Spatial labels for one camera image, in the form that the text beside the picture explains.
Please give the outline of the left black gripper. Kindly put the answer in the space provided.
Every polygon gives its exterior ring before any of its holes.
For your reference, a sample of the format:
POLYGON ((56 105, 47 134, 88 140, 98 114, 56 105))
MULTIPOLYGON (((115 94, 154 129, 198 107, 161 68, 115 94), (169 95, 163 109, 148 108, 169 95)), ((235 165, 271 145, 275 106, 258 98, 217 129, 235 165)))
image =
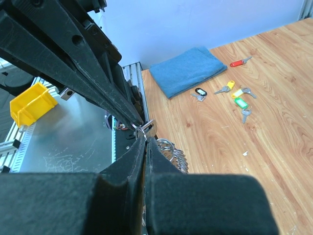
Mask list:
POLYGON ((122 56, 88 12, 105 0, 3 0, 0 56, 63 90, 69 88, 128 127, 144 122, 138 86, 126 80, 122 56))

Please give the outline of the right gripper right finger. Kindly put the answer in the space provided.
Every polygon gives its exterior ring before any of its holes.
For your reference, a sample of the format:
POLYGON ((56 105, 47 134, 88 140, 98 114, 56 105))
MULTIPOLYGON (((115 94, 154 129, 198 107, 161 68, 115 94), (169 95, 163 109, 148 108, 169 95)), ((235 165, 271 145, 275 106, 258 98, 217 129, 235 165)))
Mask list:
POLYGON ((146 226, 151 235, 276 235, 262 185, 243 174, 184 174, 147 143, 146 226))

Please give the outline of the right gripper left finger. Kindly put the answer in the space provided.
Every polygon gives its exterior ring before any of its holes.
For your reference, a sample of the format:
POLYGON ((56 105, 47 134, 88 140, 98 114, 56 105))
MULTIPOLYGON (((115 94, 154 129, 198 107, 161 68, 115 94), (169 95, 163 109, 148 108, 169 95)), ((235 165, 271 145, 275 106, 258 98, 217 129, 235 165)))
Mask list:
POLYGON ((102 173, 4 173, 3 235, 138 235, 146 141, 102 173))

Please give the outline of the large keyring with yellow handle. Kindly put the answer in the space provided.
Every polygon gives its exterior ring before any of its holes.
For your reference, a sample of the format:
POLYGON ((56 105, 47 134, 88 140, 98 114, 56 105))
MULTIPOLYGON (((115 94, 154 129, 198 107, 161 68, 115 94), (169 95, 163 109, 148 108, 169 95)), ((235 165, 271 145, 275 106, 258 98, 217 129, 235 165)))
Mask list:
POLYGON ((188 174, 188 162, 185 153, 177 149, 175 144, 168 139, 157 139, 160 152, 182 173, 188 174))

